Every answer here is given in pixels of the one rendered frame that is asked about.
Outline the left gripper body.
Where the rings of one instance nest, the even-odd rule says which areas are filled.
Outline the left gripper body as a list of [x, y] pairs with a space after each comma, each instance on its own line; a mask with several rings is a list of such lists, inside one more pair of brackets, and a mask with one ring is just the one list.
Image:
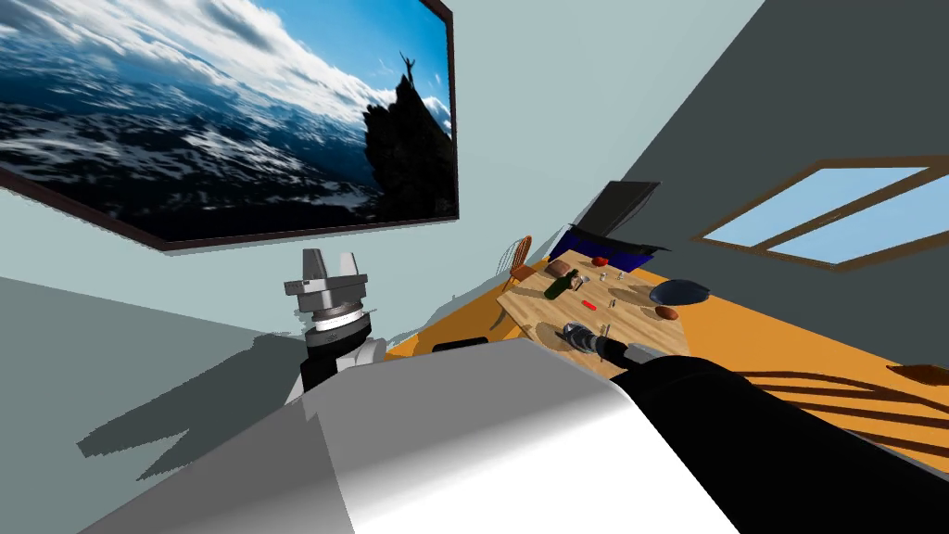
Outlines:
[[367, 282], [367, 274], [304, 279], [284, 282], [284, 291], [296, 299], [301, 312], [328, 316], [360, 309]]

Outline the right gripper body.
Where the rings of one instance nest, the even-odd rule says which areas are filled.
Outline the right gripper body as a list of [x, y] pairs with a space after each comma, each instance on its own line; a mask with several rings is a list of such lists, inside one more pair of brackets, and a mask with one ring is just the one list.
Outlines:
[[573, 349], [585, 353], [596, 353], [598, 336], [580, 322], [568, 322], [560, 333], [561, 338]]

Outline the green bottle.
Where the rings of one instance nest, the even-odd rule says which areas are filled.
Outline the green bottle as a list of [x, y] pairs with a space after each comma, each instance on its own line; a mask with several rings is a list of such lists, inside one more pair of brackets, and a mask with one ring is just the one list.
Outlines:
[[561, 294], [573, 285], [573, 280], [578, 276], [578, 269], [572, 269], [569, 273], [566, 273], [563, 276], [558, 277], [553, 281], [550, 287], [544, 292], [544, 298], [548, 300], [555, 300], [561, 296]]

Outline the light wooden table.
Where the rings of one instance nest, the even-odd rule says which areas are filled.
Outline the light wooden table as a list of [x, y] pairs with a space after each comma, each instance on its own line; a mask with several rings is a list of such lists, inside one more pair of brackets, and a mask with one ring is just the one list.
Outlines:
[[[625, 279], [618, 280], [616, 277], [621, 271], [617, 268], [609, 265], [596, 268], [588, 257], [572, 250], [566, 251], [560, 259], [589, 279], [577, 291], [568, 290], [556, 300], [545, 299], [543, 292], [550, 287], [553, 278], [538, 271], [497, 299], [532, 341], [606, 378], [618, 375], [621, 369], [594, 354], [572, 349], [558, 337], [565, 323], [580, 322], [595, 334], [610, 324], [609, 337], [625, 344], [636, 343], [667, 354], [690, 352], [682, 323], [667, 321], [656, 314], [655, 303], [649, 301], [652, 283], [636, 273], [625, 274]], [[599, 280], [601, 273], [608, 274], [604, 281]], [[583, 306], [584, 299], [595, 304], [597, 310]], [[617, 299], [614, 308], [608, 308], [611, 299]]]

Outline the dark blue sofa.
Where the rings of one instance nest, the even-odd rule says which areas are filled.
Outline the dark blue sofa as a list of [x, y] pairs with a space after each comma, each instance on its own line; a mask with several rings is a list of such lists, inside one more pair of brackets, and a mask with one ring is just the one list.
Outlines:
[[627, 243], [601, 235], [595, 235], [569, 225], [557, 245], [549, 254], [549, 261], [557, 260], [566, 251], [572, 250], [589, 258], [603, 257], [612, 267], [631, 273], [653, 259], [659, 251], [668, 248], [639, 243]]

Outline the wooden chair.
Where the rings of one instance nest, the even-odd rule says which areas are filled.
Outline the wooden chair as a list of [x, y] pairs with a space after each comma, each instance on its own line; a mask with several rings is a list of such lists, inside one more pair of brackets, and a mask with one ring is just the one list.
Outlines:
[[527, 277], [536, 272], [536, 269], [533, 269], [531, 266], [526, 264], [527, 256], [532, 245], [532, 240], [532, 236], [527, 235], [516, 244], [512, 254], [511, 267], [508, 270], [507, 279], [503, 284], [501, 291], [505, 291], [509, 286], [522, 282]]

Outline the dark blue bowl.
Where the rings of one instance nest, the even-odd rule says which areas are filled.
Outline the dark blue bowl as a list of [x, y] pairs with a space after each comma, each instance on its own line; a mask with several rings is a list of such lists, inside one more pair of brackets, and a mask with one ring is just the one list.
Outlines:
[[710, 289], [695, 281], [670, 279], [655, 286], [649, 300], [659, 306], [678, 307], [704, 302], [710, 296]]

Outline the dark flat panel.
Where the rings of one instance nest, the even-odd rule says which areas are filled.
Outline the dark flat panel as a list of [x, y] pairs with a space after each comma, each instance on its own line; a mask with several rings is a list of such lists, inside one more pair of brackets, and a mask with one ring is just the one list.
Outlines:
[[660, 185], [661, 182], [611, 181], [575, 227], [591, 235], [606, 237], [634, 217]]

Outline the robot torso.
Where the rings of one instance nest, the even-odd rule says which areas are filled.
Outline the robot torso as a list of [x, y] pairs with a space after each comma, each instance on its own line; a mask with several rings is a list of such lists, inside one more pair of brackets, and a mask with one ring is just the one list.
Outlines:
[[524, 338], [348, 368], [80, 534], [739, 534], [615, 383]]

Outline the framed mountain and sky picture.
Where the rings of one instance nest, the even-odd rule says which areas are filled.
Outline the framed mountain and sky picture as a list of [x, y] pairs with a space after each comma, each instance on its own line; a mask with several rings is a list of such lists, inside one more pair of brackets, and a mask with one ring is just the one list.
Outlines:
[[0, 187], [162, 251], [460, 218], [442, 0], [0, 0]]

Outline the brown framed window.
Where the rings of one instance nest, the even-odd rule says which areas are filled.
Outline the brown framed window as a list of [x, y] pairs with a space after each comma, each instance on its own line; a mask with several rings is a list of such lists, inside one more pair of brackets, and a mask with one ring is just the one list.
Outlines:
[[694, 240], [833, 272], [949, 245], [949, 154], [820, 159]]

